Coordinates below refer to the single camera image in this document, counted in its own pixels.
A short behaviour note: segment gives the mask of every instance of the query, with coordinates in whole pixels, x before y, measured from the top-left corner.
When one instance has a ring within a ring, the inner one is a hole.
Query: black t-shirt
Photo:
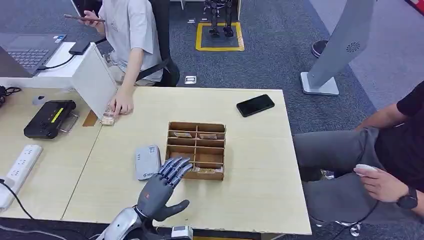
[[[382,129],[375,152],[390,174],[424,192],[424,81],[397,103],[397,109],[409,118],[403,125]]]

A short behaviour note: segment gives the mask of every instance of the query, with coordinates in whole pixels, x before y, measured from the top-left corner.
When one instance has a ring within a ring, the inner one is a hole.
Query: speaker grille
[[[360,47],[361,47],[361,44],[357,41],[354,41],[351,44],[347,45],[346,52],[354,53],[354,52],[358,51]]]

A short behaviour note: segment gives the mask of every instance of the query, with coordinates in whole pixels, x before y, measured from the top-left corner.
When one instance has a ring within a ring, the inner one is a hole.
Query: robot finger
[[[159,169],[158,174],[162,174],[165,170],[166,167],[168,167],[168,165],[172,162],[172,160],[174,160],[173,157],[171,157],[170,159],[166,160],[165,163],[162,165],[162,167]]]
[[[170,185],[173,188],[175,188],[180,183],[184,174],[186,174],[186,172],[192,168],[193,168],[193,164],[190,163],[186,165],[185,167],[183,167],[182,169],[180,169],[179,172],[176,174],[176,176],[170,181]]]
[[[170,163],[162,171],[162,175],[163,176],[168,175],[172,171],[172,169],[175,166],[175,164],[177,164],[177,162],[180,161],[181,159],[183,159],[183,158],[182,157],[176,157],[172,161],[170,161]]]
[[[175,167],[172,169],[171,172],[169,172],[168,175],[165,176],[165,178],[171,180],[175,177],[175,175],[178,173],[178,171],[184,167],[185,165],[189,164],[190,158],[184,158],[181,161],[179,161]]]

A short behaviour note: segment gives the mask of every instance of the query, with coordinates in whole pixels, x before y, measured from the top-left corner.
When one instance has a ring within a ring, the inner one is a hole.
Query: black wristwatch
[[[418,206],[417,190],[408,186],[408,194],[402,196],[396,203],[403,209],[414,209]]]

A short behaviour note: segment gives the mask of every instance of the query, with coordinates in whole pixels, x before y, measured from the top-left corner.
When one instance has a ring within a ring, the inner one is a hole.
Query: cardboard organizer
[[[190,158],[185,179],[223,180],[226,127],[223,124],[170,122],[166,159]]]

